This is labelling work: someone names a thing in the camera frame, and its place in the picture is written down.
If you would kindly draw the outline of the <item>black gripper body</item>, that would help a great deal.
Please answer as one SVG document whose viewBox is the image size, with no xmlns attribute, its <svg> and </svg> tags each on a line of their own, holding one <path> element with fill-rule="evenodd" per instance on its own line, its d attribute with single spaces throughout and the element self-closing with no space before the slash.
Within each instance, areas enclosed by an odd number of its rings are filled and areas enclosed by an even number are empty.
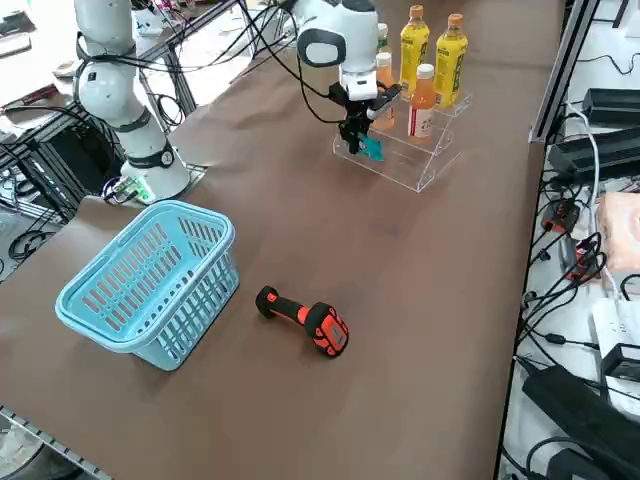
<svg viewBox="0 0 640 480">
<path fill-rule="evenodd" d="M 343 105 L 345 117 L 339 121 L 339 124 L 343 126 L 349 123 L 355 123 L 360 126 L 370 126 L 373 123 L 373 119 L 371 118 L 374 114 L 372 110 L 373 106 L 373 99 L 359 101 L 346 99 Z"/>
</svg>

